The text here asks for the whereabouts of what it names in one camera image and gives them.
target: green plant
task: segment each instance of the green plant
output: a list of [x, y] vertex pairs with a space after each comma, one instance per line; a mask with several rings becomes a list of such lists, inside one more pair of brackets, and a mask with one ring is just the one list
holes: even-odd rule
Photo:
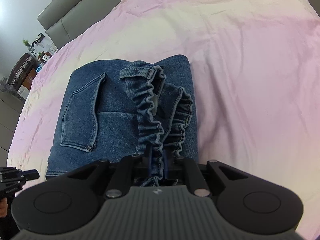
[[22, 39], [22, 42], [26, 47], [31, 47], [28, 40]]

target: gray headboard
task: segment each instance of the gray headboard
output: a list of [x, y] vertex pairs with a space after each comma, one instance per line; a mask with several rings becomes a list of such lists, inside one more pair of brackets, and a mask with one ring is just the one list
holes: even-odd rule
[[102, 20], [121, 0], [52, 0], [38, 21], [58, 49]]

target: hand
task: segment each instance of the hand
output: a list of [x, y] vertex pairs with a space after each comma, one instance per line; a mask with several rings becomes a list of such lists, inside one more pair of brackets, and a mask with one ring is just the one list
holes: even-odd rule
[[4, 218], [7, 216], [8, 213], [8, 203], [7, 198], [3, 198], [0, 201], [0, 218]]

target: silver bolt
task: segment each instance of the silver bolt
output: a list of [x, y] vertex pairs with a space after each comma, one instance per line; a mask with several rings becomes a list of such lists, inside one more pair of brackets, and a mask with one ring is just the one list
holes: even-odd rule
[[194, 191], [194, 194], [198, 197], [207, 197], [210, 195], [210, 191], [205, 188], [198, 188]]
[[153, 191], [153, 193], [159, 195], [159, 194], [162, 193], [162, 190], [159, 189], [159, 188], [157, 188], [157, 189], [155, 189], [155, 190]]
[[106, 192], [108, 198], [117, 198], [122, 195], [122, 192], [119, 189], [110, 189]]

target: ribbed surface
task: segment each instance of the ribbed surface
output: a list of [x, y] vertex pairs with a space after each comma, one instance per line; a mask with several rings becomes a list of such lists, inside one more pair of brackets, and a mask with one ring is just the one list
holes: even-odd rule
[[[162, 193], [155, 194], [155, 189]], [[190, 194], [186, 186], [132, 187], [127, 196], [108, 200], [89, 224], [63, 235], [22, 231], [13, 240], [302, 240], [293, 230], [273, 236], [245, 233], [228, 224], [209, 198]]]

